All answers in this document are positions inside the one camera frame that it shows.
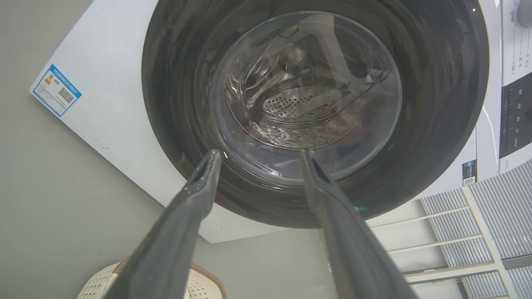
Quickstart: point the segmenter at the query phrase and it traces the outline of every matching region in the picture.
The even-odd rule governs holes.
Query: sticker
[[[477,182],[477,160],[462,164],[463,186]]]
[[[61,117],[81,97],[76,87],[53,64],[33,93],[58,117]]]

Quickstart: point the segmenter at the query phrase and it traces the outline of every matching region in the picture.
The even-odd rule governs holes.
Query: blue and white sticker
[[[33,93],[58,117],[61,117],[81,97],[79,90],[53,64]]]

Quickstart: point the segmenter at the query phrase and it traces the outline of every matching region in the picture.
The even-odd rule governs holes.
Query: laundry basket
[[[103,298],[127,261],[125,259],[94,274],[83,286],[77,299]],[[184,299],[227,299],[227,293],[215,275],[193,263],[188,273]]]

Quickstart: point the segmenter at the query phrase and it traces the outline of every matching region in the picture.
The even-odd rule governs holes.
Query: black sticker
[[[477,182],[477,160],[462,164],[463,186]]]

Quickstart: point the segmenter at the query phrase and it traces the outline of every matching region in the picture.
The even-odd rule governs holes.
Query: washing machine
[[[222,150],[199,231],[209,242],[319,226],[302,148],[364,217],[386,219],[532,157],[530,138],[509,149],[517,137],[504,137],[505,107],[520,103],[507,95],[526,92],[502,87],[503,11],[491,0],[94,0],[30,92],[163,205]]]

